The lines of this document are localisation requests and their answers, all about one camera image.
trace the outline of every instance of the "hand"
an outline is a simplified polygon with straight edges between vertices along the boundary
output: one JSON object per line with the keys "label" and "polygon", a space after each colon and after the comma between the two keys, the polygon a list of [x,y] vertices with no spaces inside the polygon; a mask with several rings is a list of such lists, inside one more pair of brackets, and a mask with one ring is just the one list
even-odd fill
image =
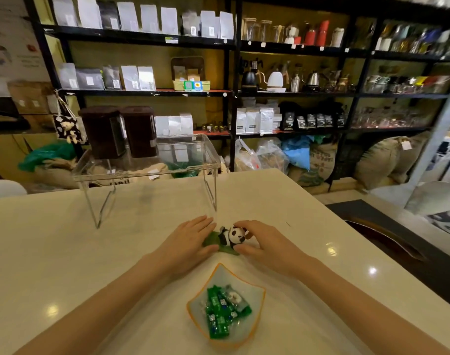
{"label": "hand", "polygon": [[218,245],[202,247],[205,238],[216,223],[206,215],[180,224],[157,248],[152,256],[164,267],[167,274],[183,274],[218,250]]}
{"label": "hand", "polygon": [[249,256],[275,272],[292,277],[297,276],[299,266],[307,255],[275,227],[257,220],[238,221],[234,226],[246,228],[249,231],[246,238],[255,236],[260,244],[260,248],[248,244],[237,244],[234,246],[235,251]]}

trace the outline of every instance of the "white table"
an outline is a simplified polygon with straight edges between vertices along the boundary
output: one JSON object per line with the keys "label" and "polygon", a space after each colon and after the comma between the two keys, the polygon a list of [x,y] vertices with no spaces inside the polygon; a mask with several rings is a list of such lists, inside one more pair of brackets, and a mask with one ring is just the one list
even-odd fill
{"label": "white table", "polygon": [[[118,187],[99,230],[78,190],[0,199],[0,355],[8,355],[213,208],[202,179]],[[107,187],[96,191],[107,191]],[[258,219],[450,348],[450,305],[277,170],[220,175],[218,225]],[[367,354],[305,286],[216,254],[139,304],[102,354],[213,354],[186,302],[215,265],[267,289],[257,332],[237,354]]]}

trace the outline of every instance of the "person's left hand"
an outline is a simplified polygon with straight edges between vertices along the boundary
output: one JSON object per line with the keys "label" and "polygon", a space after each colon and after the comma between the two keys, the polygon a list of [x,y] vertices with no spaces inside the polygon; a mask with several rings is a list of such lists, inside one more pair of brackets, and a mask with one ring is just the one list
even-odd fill
{"label": "person's left hand", "polygon": [[218,245],[202,247],[216,223],[206,215],[180,224],[151,255],[170,275],[183,274],[218,250]]}

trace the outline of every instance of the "panda head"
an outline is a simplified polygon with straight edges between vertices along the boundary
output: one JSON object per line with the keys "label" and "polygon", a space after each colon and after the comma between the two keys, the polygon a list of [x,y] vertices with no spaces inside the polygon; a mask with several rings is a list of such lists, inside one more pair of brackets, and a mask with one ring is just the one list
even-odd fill
{"label": "panda head", "polygon": [[230,228],[228,231],[230,243],[241,244],[245,241],[245,230],[243,228]]}

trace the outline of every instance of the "red bottle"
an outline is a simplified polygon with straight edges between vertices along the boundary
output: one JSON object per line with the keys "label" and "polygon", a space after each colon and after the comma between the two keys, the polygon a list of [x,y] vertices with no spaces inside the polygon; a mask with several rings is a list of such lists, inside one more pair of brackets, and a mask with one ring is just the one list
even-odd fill
{"label": "red bottle", "polygon": [[325,20],[320,24],[319,35],[317,36],[316,46],[325,46],[327,39],[327,30],[329,29],[329,21]]}
{"label": "red bottle", "polygon": [[305,34],[304,45],[305,46],[314,46],[315,45],[315,35],[317,32],[315,31],[315,27],[311,26],[310,30]]}

